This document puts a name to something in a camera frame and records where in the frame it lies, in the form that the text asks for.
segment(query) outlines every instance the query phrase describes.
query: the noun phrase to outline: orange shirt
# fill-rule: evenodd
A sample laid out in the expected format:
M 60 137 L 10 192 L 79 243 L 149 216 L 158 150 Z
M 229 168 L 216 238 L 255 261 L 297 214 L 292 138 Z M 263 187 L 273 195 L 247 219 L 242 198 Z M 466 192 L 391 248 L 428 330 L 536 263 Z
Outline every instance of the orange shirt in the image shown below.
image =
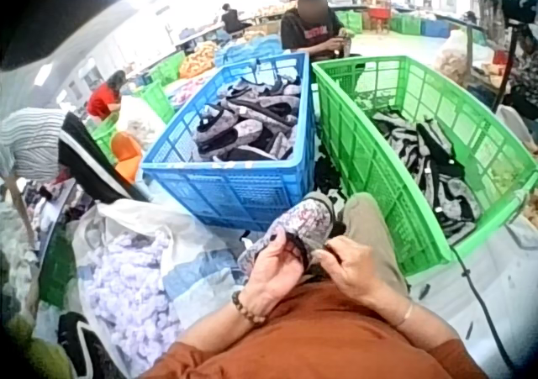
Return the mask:
M 145 378 L 442 379 L 485 378 L 460 340 L 426 352 L 413 347 L 332 282 L 296 287 L 269 316 L 225 352 L 175 343 Z
M 114 95 L 112 89 L 110 89 L 105 82 L 95 91 L 93 91 L 90 100 L 87 103 L 87 112 L 91 116 L 99 117 L 101 120 L 104 120 L 110 115 L 110 110 L 108 105 L 116 103 L 118 98 Z

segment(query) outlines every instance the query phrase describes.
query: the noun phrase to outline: person in red shirt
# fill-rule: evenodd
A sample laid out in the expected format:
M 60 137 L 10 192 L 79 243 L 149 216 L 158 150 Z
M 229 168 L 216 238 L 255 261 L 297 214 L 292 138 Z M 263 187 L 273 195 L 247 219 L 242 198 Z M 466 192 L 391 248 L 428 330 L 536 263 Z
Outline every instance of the person in red shirt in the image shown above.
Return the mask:
M 121 101 L 119 90 L 126 82 L 125 72 L 116 71 L 104 84 L 93 91 L 87 104 L 87 112 L 94 121 L 97 121 L 96 118 L 103 121 L 111 112 L 119 111 Z

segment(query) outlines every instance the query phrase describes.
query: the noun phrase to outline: khaki pants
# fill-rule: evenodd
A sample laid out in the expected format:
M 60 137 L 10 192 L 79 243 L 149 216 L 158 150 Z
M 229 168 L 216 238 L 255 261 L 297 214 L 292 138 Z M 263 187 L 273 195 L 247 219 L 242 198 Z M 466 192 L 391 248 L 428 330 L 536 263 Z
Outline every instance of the khaki pants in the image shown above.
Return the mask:
M 405 297 L 404 276 L 398 269 L 394 243 L 376 200 L 367 192 L 354 194 L 344 206 L 345 236 L 373 249 L 378 276 Z

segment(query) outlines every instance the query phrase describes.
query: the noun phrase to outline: orange sleeve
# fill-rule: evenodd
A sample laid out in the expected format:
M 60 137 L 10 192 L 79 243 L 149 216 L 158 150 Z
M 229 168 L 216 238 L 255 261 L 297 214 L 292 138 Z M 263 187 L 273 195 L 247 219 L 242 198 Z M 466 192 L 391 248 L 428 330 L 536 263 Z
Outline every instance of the orange sleeve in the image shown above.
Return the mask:
M 454 378 L 487 378 L 486 374 L 467 353 L 461 340 L 449 340 L 430 351 L 445 371 Z
M 142 376 L 152 379 L 190 377 L 192 371 L 214 354 L 197 350 L 191 345 L 174 343 L 170 349 Z

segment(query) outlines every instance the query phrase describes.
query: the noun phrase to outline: striped shirt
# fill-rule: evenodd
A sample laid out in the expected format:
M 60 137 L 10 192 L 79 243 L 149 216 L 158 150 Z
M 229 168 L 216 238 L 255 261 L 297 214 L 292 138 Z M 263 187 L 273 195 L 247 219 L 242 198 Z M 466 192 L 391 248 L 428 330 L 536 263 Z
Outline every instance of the striped shirt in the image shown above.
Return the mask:
M 57 178 L 58 147 L 66 111 L 23 108 L 0 120 L 0 174 L 37 182 Z

